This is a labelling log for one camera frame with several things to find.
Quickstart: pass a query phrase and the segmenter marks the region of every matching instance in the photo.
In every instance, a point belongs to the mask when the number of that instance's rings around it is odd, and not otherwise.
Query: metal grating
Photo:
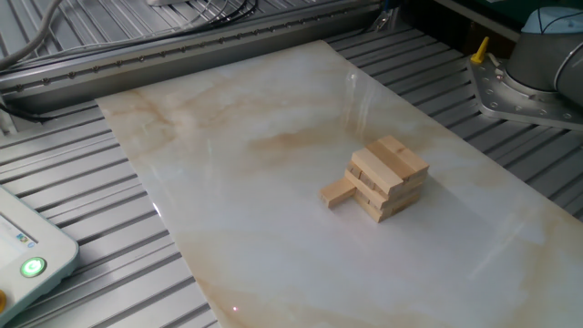
[[[583,219],[581,133],[481,115],[462,54],[407,26],[327,41]],[[219,328],[97,105],[63,111],[0,138],[0,183],[75,237],[83,264],[8,326]]]
[[[583,133],[489,118],[459,52],[414,30],[355,33],[331,46],[532,188],[583,220]]]
[[[0,183],[75,238],[81,266],[7,327],[216,321],[95,103],[0,139]]]
[[[0,58],[19,50],[34,37],[51,1],[0,0]],[[331,1],[260,0],[258,12],[248,20]],[[189,22],[199,25],[216,15],[232,13],[242,3],[242,0],[192,0],[149,6],[146,0],[64,0],[55,13],[46,41],[29,59],[80,46],[148,37]]]

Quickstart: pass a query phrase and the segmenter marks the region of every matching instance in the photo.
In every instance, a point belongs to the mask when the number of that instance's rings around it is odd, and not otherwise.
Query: stack of wooden blocks
[[[320,190],[332,208],[353,197],[377,222],[419,200],[429,165],[397,139],[380,138],[353,153],[344,177]]]

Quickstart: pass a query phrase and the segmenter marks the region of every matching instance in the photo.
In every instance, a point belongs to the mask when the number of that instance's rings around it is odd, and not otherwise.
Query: green light
[[[43,258],[32,258],[26,260],[20,267],[20,273],[26,278],[36,277],[46,269],[46,261]]]

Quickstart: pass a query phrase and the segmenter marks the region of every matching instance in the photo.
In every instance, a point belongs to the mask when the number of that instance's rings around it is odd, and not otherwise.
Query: white device
[[[0,327],[77,266],[79,247],[0,186]]]

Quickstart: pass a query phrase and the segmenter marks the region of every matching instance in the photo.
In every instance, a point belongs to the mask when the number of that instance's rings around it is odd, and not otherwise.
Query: work surface
[[[97,103],[224,328],[583,320],[580,222],[325,43]],[[419,202],[325,209],[387,134],[431,165]]]

